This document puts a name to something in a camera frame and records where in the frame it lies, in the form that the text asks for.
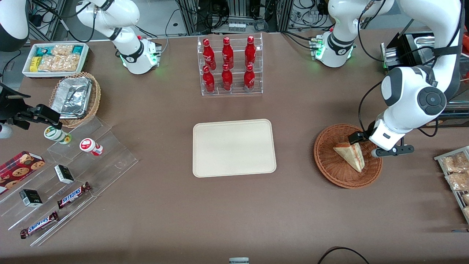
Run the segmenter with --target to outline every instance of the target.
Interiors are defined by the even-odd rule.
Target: acrylic display stand
[[[216,96],[216,95],[249,95],[262,93],[264,91],[263,83],[263,43],[262,43],[262,34],[233,34],[230,36],[230,43],[233,47],[234,53],[234,68],[231,69],[233,74],[233,88],[230,92],[227,92],[223,89],[223,81],[221,79],[221,73],[223,72],[223,57],[221,51],[223,49],[223,39],[219,39],[217,36],[203,36],[199,37],[197,40],[197,56],[199,61],[199,74],[200,74],[200,87],[202,95]],[[250,93],[244,90],[244,73],[246,72],[246,65],[244,62],[244,50],[248,43],[248,36],[254,37],[254,45],[256,46],[256,61],[254,63],[254,74],[256,78],[254,79],[254,90]],[[215,62],[217,68],[212,71],[213,77],[215,78],[215,92],[208,93],[204,86],[204,80],[202,79],[203,71],[202,67],[205,65],[204,61],[204,45],[202,45],[203,39],[210,40],[210,46],[215,52]]]
[[[110,131],[106,123],[95,117],[81,124],[70,132],[72,141],[67,145],[53,144],[41,156],[46,161],[36,174],[27,177],[13,189],[0,196],[0,214],[2,227],[18,234],[20,231],[39,222],[57,211],[59,221],[36,231],[25,239],[30,246],[39,246],[68,221],[129,170],[138,160],[122,145]],[[103,154],[94,156],[80,150],[79,144],[84,138],[92,138],[103,146]],[[75,181],[65,184],[59,181],[54,167],[57,164],[67,166]],[[88,182],[92,187],[68,206],[59,209],[57,201]],[[26,207],[20,198],[22,189],[36,190],[43,204],[37,208]]]

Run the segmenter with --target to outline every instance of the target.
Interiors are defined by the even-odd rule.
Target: round wicker basket
[[[96,81],[93,75],[87,72],[80,72],[77,74],[73,74],[71,76],[67,76],[66,78],[78,78],[78,77],[87,77],[93,81],[93,86],[91,88],[90,101],[88,103],[88,113],[82,119],[61,119],[63,126],[68,127],[68,128],[75,128],[79,124],[85,122],[86,120],[93,118],[96,112],[98,111],[99,100],[101,99],[101,88],[99,87],[99,83]],[[55,89],[52,92],[52,96],[49,99],[49,107],[51,107],[52,102],[54,102],[55,93],[57,92],[57,87],[59,86],[59,83],[57,83],[57,85],[55,86]]]
[[[370,185],[380,175],[383,159],[371,156],[376,145],[371,141],[360,142],[365,167],[357,172],[350,166],[333,147],[348,142],[348,136],[360,128],[350,124],[335,124],[324,129],[314,143],[314,159],[324,176],[344,188],[357,189]]]

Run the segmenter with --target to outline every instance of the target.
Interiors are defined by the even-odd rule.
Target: coca-cola bottle
[[[207,93],[214,93],[215,92],[215,79],[213,78],[213,74],[210,72],[210,68],[207,65],[204,65],[202,68],[204,74],[202,75],[202,79],[204,79],[204,86],[207,90]]]
[[[254,78],[256,78],[252,68],[252,64],[249,64],[246,67],[246,72],[244,73],[244,90],[248,93],[254,90]]]
[[[207,64],[211,70],[215,70],[217,68],[217,64],[215,62],[215,53],[213,52],[212,47],[210,46],[210,41],[208,39],[204,39],[204,60],[205,64]]]
[[[223,64],[223,72],[221,73],[221,78],[223,79],[223,89],[225,91],[231,91],[233,88],[233,74],[230,71],[228,63]]]
[[[221,51],[223,55],[223,63],[227,63],[230,69],[235,67],[235,57],[233,55],[233,47],[230,44],[230,38],[223,38],[223,50]]]
[[[244,61],[244,64],[246,67],[252,63],[256,62],[256,46],[254,46],[254,37],[249,36],[248,37],[248,44],[246,45],[246,49],[244,50],[244,56],[246,57],[246,60]]]

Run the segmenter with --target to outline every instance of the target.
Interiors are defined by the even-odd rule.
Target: brown tabletop
[[[363,42],[378,56],[379,43],[396,32],[363,31]],[[343,67],[330,69],[281,34],[263,37],[264,94],[243,98],[201,96],[197,38],[170,39],[161,66],[139,76],[114,57],[111,42],[90,42],[86,71],[101,85],[98,116],[140,161],[40,247],[2,225],[4,263],[222,264],[236,256],[253,264],[316,263],[333,246],[353,248],[373,264],[469,263],[469,234],[450,233],[466,226],[464,218],[433,161],[469,145],[467,129],[441,129],[435,138],[413,131],[406,142],[415,153],[386,158],[371,186],[337,187],[313,161],[314,140],[329,125],[358,124],[358,103],[382,80],[382,67],[357,48]],[[20,91],[32,95],[30,105],[47,103],[56,83],[25,78]],[[384,109],[372,92],[364,123]],[[258,118],[272,123],[274,173],[194,177],[195,124]],[[0,141],[0,161],[46,151],[44,128],[15,129]],[[323,263],[339,261],[361,262],[336,251]]]

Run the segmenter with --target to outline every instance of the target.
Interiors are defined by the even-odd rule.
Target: aluminum foil container
[[[87,77],[62,80],[55,93],[52,109],[60,119],[82,119],[86,116],[93,81]]]

